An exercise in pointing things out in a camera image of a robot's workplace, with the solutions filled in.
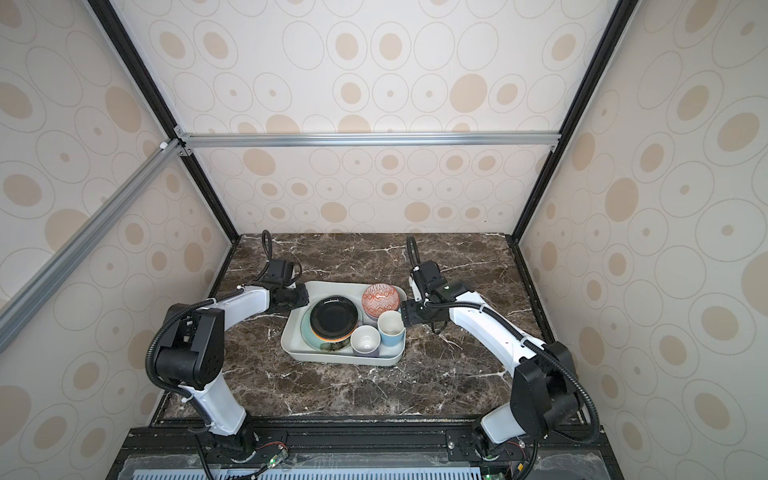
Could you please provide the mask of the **purple grey mug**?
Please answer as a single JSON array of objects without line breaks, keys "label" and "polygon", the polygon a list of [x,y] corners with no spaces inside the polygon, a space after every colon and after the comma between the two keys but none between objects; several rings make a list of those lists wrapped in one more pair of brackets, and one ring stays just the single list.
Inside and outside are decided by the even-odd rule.
[{"label": "purple grey mug", "polygon": [[371,325],[357,327],[350,336],[350,346],[358,357],[378,357],[380,345],[379,331]]}]

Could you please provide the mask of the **teal flower plate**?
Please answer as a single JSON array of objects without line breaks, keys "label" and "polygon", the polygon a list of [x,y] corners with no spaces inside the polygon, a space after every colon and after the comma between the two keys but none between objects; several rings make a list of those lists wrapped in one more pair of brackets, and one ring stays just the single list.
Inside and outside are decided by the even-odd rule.
[{"label": "teal flower plate", "polygon": [[311,327],[311,309],[307,310],[301,320],[300,332],[303,340],[313,350],[320,352],[336,352],[340,351],[350,345],[350,338],[356,323],[350,323],[344,321],[342,325],[345,327],[346,336],[339,339],[324,339],[318,337]]}]

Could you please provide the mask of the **light blue mug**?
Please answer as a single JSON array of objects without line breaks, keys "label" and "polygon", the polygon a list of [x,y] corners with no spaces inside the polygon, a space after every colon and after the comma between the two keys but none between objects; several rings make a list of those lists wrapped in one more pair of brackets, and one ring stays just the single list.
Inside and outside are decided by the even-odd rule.
[{"label": "light blue mug", "polygon": [[406,328],[399,311],[383,312],[377,326],[383,346],[395,347],[404,341]]}]

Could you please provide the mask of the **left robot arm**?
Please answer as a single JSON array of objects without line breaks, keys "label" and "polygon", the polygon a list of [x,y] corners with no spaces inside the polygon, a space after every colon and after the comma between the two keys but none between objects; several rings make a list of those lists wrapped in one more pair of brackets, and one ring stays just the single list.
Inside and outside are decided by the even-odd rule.
[{"label": "left robot arm", "polygon": [[298,282],[301,265],[273,256],[269,231],[262,232],[261,243],[266,263],[252,283],[170,307],[145,356],[149,380],[191,403],[218,437],[239,436],[247,417],[222,373],[227,330],[258,314],[291,313],[309,303],[307,288]]}]

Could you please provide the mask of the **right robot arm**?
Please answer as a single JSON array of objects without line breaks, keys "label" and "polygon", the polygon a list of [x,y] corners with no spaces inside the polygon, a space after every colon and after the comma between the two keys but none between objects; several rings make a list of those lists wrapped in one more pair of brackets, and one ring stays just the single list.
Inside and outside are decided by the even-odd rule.
[{"label": "right robot arm", "polygon": [[575,444],[599,439],[595,402],[579,381],[564,344],[545,343],[527,334],[464,282],[446,280],[435,262],[420,258],[413,235],[407,237],[406,255],[414,297],[401,303],[404,324],[427,325],[439,333],[453,323],[485,346],[512,375],[510,400],[485,414],[474,427],[475,448],[481,455],[521,436],[542,441],[556,434]]}]

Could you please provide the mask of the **red patterned bowl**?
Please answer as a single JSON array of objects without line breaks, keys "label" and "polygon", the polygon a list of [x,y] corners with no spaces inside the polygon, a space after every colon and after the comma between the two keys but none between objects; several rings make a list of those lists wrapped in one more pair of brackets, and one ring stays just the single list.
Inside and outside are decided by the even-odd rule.
[{"label": "red patterned bowl", "polygon": [[398,290],[385,283],[368,286],[362,295],[363,310],[372,320],[377,320],[385,312],[398,310],[400,302]]}]

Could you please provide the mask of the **black plate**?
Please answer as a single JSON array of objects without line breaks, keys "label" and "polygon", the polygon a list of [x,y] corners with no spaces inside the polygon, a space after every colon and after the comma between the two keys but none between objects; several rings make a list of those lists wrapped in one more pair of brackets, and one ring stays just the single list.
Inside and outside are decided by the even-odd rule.
[{"label": "black plate", "polygon": [[310,310],[309,325],[313,334],[326,342],[346,340],[359,321],[357,306],[343,296],[330,296],[318,301]]}]

